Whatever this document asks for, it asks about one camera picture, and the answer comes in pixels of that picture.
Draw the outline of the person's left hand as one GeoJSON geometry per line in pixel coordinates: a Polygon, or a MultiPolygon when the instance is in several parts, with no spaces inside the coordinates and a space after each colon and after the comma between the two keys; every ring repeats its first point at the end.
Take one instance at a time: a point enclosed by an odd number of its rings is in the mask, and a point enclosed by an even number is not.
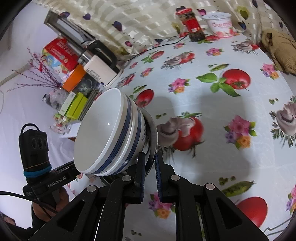
{"type": "Polygon", "coordinates": [[[42,208],[39,204],[32,203],[32,228],[39,229],[69,203],[69,195],[64,187],[59,190],[60,201],[51,210],[42,208]]]}

